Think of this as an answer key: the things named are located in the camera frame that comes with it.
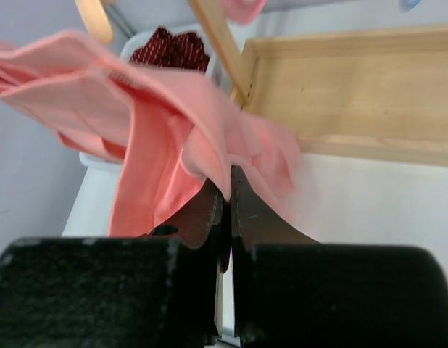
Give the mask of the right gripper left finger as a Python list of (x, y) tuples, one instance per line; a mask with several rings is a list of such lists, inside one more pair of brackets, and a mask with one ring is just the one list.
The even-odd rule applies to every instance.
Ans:
[(224, 200), (214, 184), (138, 238), (136, 334), (141, 341), (214, 341)]

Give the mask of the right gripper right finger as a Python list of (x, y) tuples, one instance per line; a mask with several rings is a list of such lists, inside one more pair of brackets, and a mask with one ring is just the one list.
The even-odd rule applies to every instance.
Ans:
[(287, 223), (231, 171), (234, 331), (243, 341), (320, 341), (322, 244)]

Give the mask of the salmon pink skirt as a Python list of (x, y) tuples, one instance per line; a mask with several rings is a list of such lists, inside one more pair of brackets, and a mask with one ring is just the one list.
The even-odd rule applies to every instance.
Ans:
[(296, 136), (240, 110), (205, 74), (139, 67), (83, 33), (0, 42), (0, 101), (65, 146), (122, 165), (109, 234), (164, 223), (206, 180), (231, 197), (231, 168), (282, 218), (299, 170)]

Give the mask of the light blue wire hanger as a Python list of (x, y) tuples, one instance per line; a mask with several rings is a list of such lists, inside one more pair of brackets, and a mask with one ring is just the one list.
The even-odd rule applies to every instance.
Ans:
[(419, 3), (420, 0), (401, 0), (400, 6), (404, 11), (409, 12), (414, 9)]

